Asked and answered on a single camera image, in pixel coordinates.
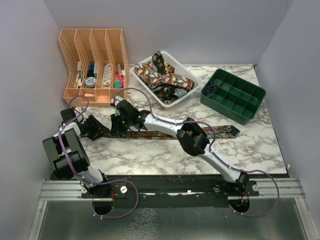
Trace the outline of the orange floral tie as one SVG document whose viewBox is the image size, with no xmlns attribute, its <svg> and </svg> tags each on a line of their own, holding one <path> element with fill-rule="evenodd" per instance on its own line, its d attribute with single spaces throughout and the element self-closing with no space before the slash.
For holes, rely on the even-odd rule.
<svg viewBox="0 0 320 240">
<path fill-rule="evenodd" d="M 240 130 L 233 125 L 219 125 L 213 127 L 217 139 L 234 139 L 240 134 Z M 175 136 L 152 130 L 127 130 L 119 133 L 107 129 L 103 134 L 105 138 L 111 139 L 136 139 L 136 140 L 176 140 Z"/>
</svg>

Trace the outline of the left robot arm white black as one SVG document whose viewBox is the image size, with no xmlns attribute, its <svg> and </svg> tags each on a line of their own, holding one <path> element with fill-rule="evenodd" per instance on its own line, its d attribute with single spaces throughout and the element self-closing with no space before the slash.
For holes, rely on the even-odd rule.
<svg viewBox="0 0 320 240">
<path fill-rule="evenodd" d="M 107 197 L 112 187 L 104 173 L 90 166 L 80 138 L 95 141 L 109 134 L 110 129 L 93 115 L 89 115 L 85 120 L 75 120 L 66 126 L 76 114 L 72 113 L 70 108 L 62 110 L 60 114 L 64 129 L 42 141 L 53 176 L 58 180 L 79 180 L 91 196 Z"/>
</svg>

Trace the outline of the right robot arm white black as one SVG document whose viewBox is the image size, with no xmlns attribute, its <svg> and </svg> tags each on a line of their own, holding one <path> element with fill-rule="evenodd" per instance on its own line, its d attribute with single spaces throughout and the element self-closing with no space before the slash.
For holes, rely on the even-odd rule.
<svg viewBox="0 0 320 240">
<path fill-rule="evenodd" d="M 216 169 L 229 183 L 230 191 L 240 196 L 248 189 L 249 175 L 228 161 L 227 157 L 212 147 L 199 121 L 192 118 L 174 120 L 161 118 L 151 110 L 141 110 L 132 106 L 127 100 L 114 100 L 111 104 L 115 109 L 112 120 L 121 129 L 131 127 L 137 130 L 158 131 L 176 137 L 182 149 L 191 156 L 199 157 Z"/>
</svg>

